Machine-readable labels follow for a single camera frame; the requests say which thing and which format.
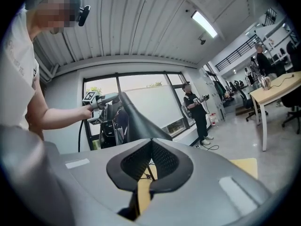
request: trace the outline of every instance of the wooden desk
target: wooden desk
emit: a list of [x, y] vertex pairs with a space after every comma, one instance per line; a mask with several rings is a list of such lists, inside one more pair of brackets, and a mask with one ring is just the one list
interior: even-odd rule
[[285, 96], [286, 94], [292, 92], [294, 89], [298, 88], [301, 85], [301, 72], [286, 73], [271, 82], [271, 86], [280, 84], [281, 86], [279, 87], [271, 87], [269, 90], [263, 90], [263, 88], [259, 88], [250, 93], [256, 113], [257, 125], [259, 125], [259, 117], [256, 102], [259, 104], [261, 110], [263, 128], [263, 151], [267, 150], [267, 118], [264, 106], [272, 103], [273, 101], [281, 98], [282, 96]]

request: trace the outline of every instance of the hand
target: hand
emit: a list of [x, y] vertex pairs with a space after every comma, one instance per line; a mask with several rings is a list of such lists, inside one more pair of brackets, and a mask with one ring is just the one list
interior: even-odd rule
[[83, 120], [92, 118], [93, 108], [91, 105], [84, 105], [80, 108], [80, 113], [82, 115]]

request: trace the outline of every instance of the ceiling beam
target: ceiling beam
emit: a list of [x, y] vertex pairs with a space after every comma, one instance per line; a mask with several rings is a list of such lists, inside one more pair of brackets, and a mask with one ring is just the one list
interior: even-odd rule
[[211, 26], [216, 30], [218, 36], [220, 36], [223, 40], [225, 40], [225, 36], [223, 35], [217, 23], [214, 21], [211, 14], [205, 8], [205, 6], [201, 4], [198, 0], [187, 0], [187, 1], [190, 2], [196, 8], [196, 10], [207, 19], [207, 21], [211, 24]]
[[80, 60], [74, 63], [70, 63], [58, 68], [55, 76], [59, 76], [65, 73], [69, 73], [75, 70], [88, 68], [97, 65], [109, 65], [109, 64], [125, 64], [125, 63], [156, 63], [165, 65], [178, 65], [190, 68], [196, 68], [197, 65], [192, 63], [183, 62], [176, 59], [144, 56], [144, 55], [114, 55], [114, 56], [102, 56]]

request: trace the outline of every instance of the metal railing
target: metal railing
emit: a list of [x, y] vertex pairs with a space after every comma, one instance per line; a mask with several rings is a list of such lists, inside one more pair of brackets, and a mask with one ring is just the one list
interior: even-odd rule
[[274, 9], [269, 8], [268, 11], [265, 13], [265, 21], [263, 26], [269, 26], [275, 24], [276, 17], [277, 17], [277, 12]]
[[230, 54], [224, 60], [219, 62], [215, 67], [218, 69], [218, 71], [221, 71], [222, 69], [226, 68], [228, 65], [233, 63], [235, 60], [240, 58], [243, 54], [248, 52], [250, 49], [252, 49], [254, 47], [255, 43], [259, 43], [259, 42], [260, 42], [260, 39], [257, 37], [257, 35], [254, 35], [247, 42], [245, 42], [242, 46], [240, 46], [238, 49], [236, 49], [232, 54]]

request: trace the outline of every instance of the window frame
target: window frame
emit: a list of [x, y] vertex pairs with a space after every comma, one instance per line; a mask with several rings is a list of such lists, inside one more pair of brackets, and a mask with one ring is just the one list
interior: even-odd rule
[[[175, 135], [172, 136], [172, 138], [175, 138], [179, 134], [183, 133], [184, 131], [188, 130], [190, 127], [192, 127], [194, 125], [194, 123], [191, 126], [189, 125], [187, 117], [185, 116], [185, 114], [182, 111], [182, 104], [181, 104], [181, 102], [179, 100], [179, 97], [178, 97], [176, 91], [175, 91], [175, 89], [177, 89], [177, 88], [182, 88], [182, 84], [184, 84], [186, 82], [186, 79], [183, 76], [182, 72], [154, 71], [154, 72], [114, 73], [114, 74], [107, 74], [107, 75], [96, 76], [96, 77], [92, 77], [92, 78], [84, 78], [83, 79], [83, 86], [82, 86], [82, 99], [85, 96], [84, 89], [85, 89], [85, 84], [87, 82], [96, 81], [96, 80], [103, 80], [103, 79], [108, 79], [108, 78], [115, 78], [116, 79], [118, 93], [120, 94], [122, 91], [121, 91], [121, 87], [120, 87], [119, 77], [132, 76], [132, 75], [149, 75], [149, 74], [162, 74], [162, 75], [164, 75], [164, 78], [166, 79], [167, 84], [169, 85], [169, 87], [170, 87], [170, 89], [171, 89], [171, 91], [173, 93], [173, 96], [174, 96], [174, 98], [175, 98], [175, 100], [176, 100], [176, 102], [177, 102], [177, 104], [179, 106], [180, 112], [182, 114], [182, 119], [183, 119], [183, 122], [184, 122], [185, 129], [179, 131], [179, 133], [176, 133]], [[181, 80], [182, 84], [173, 85], [171, 83], [169, 77], [168, 77], [169, 74], [178, 74], [180, 76], [180, 80]], [[87, 136], [87, 139], [88, 139], [88, 144], [89, 144], [90, 150], [92, 151], [92, 150], [94, 150], [93, 141], [99, 139], [99, 134], [92, 136], [91, 129], [90, 129], [90, 126], [88, 125], [87, 120], [84, 120], [84, 125], [85, 125], [86, 136]]]

